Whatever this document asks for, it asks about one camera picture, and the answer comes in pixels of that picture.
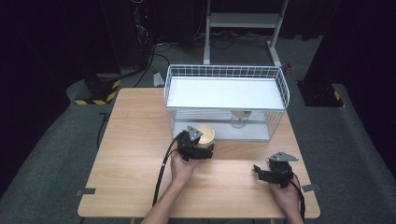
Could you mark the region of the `black yellow striped stand base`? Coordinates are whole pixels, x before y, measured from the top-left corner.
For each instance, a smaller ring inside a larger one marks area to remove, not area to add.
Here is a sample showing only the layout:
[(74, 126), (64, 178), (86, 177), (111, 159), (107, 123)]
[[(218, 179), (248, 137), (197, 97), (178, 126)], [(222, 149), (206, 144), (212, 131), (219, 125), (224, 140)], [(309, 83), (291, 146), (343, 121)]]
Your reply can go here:
[(297, 87), (306, 106), (344, 107), (339, 92), (328, 83), (298, 81)]
[(120, 80), (117, 78), (99, 78), (97, 75), (85, 78), (82, 91), (74, 102), (77, 105), (107, 105), (115, 98)]

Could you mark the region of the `clear stemmed glass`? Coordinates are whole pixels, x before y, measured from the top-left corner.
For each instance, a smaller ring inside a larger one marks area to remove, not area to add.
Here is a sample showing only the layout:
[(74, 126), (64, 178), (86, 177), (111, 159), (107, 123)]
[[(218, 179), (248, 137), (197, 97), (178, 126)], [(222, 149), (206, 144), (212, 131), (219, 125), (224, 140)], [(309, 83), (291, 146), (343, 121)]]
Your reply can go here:
[(251, 115), (251, 111), (232, 111), (231, 125), (237, 129), (244, 128)]

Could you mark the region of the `white metal stand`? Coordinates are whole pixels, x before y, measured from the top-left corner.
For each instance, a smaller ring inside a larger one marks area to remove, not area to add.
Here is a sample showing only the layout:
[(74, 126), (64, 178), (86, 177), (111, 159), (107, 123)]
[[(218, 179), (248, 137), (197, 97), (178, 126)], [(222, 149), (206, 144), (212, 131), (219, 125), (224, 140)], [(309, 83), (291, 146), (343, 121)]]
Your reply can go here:
[(205, 45), (203, 64), (210, 64), (210, 29), (211, 28), (257, 28), (272, 29), (272, 39), (267, 42), (274, 66), (281, 67), (281, 61), (276, 52), (276, 41), (282, 26), (289, 0), (282, 0), (278, 13), (227, 13), (212, 12), (211, 0), (207, 0), (205, 14)]

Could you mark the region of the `person's left hand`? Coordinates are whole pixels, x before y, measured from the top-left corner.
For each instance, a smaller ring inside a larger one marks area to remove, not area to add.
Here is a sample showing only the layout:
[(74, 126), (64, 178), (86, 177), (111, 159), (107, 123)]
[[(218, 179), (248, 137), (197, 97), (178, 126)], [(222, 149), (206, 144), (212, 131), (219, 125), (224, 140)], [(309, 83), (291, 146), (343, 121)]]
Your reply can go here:
[(171, 156), (171, 185), (177, 188), (184, 188), (193, 175), (193, 172), (200, 162), (198, 160), (184, 161), (178, 153)]

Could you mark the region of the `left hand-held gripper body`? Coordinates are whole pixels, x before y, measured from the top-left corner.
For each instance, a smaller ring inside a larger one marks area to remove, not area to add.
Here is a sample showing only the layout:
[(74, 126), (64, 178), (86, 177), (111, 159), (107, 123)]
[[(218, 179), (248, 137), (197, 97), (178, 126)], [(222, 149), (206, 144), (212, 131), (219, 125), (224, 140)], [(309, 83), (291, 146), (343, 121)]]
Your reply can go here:
[(177, 152), (181, 155), (184, 161), (202, 160), (205, 157), (203, 152), (199, 152), (197, 147), (203, 133), (197, 129), (188, 126), (183, 130), (177, 138)]

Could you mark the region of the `white wire shelf rack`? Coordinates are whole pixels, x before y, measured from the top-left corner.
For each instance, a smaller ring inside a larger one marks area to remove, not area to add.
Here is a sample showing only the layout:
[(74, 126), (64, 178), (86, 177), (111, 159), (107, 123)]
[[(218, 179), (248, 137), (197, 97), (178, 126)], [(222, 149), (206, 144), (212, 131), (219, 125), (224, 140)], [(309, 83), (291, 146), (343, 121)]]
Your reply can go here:
[[(218, 140), (268, 142), (289, 102), (278, 66), (172, 64), (164, 85), (172, 135), (205, 124)], [(231, 125), (232, 111), (251, 111), (244, 128)]]

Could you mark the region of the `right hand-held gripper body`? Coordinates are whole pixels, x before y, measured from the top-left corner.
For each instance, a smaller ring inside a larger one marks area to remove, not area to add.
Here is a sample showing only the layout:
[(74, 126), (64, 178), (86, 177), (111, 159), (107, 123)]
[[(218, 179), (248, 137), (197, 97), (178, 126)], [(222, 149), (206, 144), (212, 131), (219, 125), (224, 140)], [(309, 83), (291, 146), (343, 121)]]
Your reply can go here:
[(290, 166), (292, 161), (298, 161), (297, 157), (294, 157), (286, 152), (277, 152), (268, 158), (270, 168), (270, 182), (279, 184), (283, 189), (293, 179), (293, 171)]

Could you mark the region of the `beige paper cup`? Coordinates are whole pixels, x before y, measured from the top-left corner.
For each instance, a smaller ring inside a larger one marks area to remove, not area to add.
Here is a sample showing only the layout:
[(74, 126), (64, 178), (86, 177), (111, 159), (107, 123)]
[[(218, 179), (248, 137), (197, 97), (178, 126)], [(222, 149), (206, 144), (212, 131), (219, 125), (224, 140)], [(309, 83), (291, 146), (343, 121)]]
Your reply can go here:
[(215, 142), (215, 131), (211, 126), (201, 124), (196, 126), (196, 129), (203, 134), (198, 142), (198, 147), (209, 147)]

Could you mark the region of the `person's right hand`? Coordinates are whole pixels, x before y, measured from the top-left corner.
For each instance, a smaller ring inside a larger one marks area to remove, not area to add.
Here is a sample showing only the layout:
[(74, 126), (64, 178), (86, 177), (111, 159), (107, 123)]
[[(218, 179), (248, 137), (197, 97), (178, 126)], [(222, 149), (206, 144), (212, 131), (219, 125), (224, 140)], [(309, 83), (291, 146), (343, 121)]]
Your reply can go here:
[(300, 186), (295, 178), (285, 188), (273, 183), (270, 183), (269, 187), (275, 195), (277, 205), (286, 217), (300, 216)]

